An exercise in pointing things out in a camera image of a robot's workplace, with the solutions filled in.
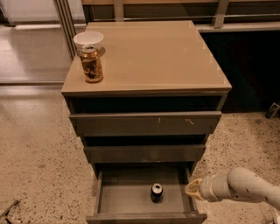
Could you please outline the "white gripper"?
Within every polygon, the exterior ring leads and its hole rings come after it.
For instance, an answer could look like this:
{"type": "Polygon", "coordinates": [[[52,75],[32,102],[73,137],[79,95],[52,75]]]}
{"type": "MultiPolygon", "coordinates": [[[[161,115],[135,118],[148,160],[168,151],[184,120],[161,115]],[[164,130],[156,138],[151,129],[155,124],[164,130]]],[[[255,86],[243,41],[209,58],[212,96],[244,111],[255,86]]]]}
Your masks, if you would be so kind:
{"type": "Polygon", "coordinates": [[[204,199],[209,202],[222,201],[231,196],[227,175],[207,175],[203,179],[197,178],[185,186],[185,192],[196,200],[204,199]]]}

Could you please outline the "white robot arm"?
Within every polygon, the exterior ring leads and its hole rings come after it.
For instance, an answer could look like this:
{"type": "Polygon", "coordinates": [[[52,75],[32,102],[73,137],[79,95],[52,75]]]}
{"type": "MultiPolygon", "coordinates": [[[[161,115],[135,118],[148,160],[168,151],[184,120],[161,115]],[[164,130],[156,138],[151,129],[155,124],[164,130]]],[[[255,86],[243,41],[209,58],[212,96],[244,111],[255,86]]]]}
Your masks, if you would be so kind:
{"type": "Polygon", "coordinates": [[[208,202],[265,202],[280,210],[280,187],[243,167],[233,168],[225,175],[197,178],[185,186],[185,193],[196,200],[208,202]]]}

